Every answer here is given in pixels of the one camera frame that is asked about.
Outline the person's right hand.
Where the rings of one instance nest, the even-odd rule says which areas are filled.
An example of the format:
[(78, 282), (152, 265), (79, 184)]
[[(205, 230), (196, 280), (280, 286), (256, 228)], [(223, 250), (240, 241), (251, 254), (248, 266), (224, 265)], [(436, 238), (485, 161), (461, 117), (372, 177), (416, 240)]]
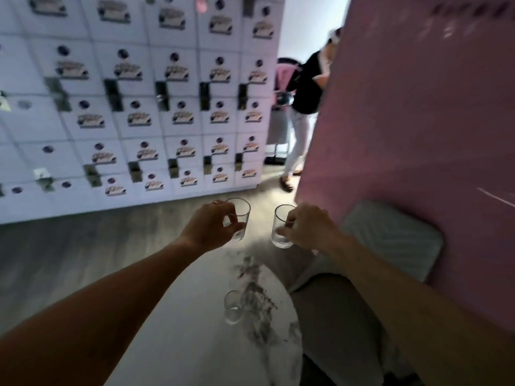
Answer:
[(301, 203), (289, 215), (295, 219), (294, 245), (334, 256), (342, 253), (344, 236), (326, 210), (312, 204)]

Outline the person's left hand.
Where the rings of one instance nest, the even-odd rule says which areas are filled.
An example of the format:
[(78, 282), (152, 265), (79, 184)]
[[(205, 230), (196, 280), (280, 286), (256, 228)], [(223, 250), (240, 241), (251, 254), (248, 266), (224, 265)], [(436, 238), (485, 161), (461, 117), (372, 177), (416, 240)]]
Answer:
[(235, 213), (232, 203), (215, 200), (204, 204), (173, 242), (180, 244), (195, 254), (201, 255), (224, 246), (227, 240), (223, 234), (223, 219)]

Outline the clear drinking glass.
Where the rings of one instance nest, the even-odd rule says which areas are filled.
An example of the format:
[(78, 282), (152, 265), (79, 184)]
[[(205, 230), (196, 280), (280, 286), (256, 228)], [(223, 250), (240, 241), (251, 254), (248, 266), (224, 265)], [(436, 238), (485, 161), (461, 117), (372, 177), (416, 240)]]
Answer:
[(241, 241), (246, 233), (246, 228), (248, 225), (249, 215), (251, 212), (251, 206), (248, 201), (242, 198), (230, 198), (226, 202), (232, 203), (235, 207), (235, 213), (229, 214), (224, 217), (223, 219), (223, 226), (228, 227), (236, 220), (240, 223), (243, 223), (245, 227), (242, 230), (239, 230), (236, 232), (233, 236), (231, 241)]
[(225, 320), (229, 325), (239, 323), (244, 315), (243, 292), (241, 290), (229, 291), (223, 300)]
[(295, 219), (289, 219), (288, 215), (295, 208), (296, 207), (294, 205), (283, 204), (277, 206), (274, 211), (274, 222), (271, 232), (271, 242), (277, 248), (286, 249), (293, 246), (293, 243), (291, 241), (277, 233), (277, 229), (279, 227), (293, 228)]

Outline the person's left forearm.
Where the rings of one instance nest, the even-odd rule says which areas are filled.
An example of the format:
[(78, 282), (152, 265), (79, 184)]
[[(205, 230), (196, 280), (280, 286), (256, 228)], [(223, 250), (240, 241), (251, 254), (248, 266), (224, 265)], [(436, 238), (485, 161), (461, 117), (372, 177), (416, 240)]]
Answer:
[(207, 252), (180, 238), (18, 324), (0, 337), (0, 386), (104, 386), (164, 293)]

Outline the person's right forearm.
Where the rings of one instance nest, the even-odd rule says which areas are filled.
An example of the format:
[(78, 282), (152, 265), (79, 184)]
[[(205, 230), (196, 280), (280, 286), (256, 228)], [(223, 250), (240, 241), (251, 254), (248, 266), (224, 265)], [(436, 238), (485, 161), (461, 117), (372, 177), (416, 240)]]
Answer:
[(379, 259), (357, 240), (321, 241), (425, 386), (515, 386), (515, 337)]

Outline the grey ribbed cushion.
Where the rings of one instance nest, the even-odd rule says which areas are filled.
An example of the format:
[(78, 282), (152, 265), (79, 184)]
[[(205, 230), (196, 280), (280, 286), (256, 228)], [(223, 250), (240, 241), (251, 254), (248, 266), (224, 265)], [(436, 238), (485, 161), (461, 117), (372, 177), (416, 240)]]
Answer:
[(339, 228), (422, 283), (427, 282), (444, 246), (443, 234), (434, 226), (379, 201), (357, 203)]

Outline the beige upholstered seat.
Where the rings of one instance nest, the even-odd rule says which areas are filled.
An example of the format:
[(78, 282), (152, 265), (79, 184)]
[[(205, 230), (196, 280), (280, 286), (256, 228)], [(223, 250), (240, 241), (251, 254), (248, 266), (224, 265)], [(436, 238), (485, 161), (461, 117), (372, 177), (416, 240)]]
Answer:
[(415, 374), (381, 322), (335, 263), (315, 253), (289, 290), (303, 350), (336, 386), (382, 386)]

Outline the wall of white lockers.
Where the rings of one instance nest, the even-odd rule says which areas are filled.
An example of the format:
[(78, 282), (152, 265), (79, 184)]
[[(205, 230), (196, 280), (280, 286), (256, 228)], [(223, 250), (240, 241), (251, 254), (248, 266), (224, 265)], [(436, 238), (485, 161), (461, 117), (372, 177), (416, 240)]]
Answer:
[(254, 189), (285, 0), (0, 0), (0, 225)]

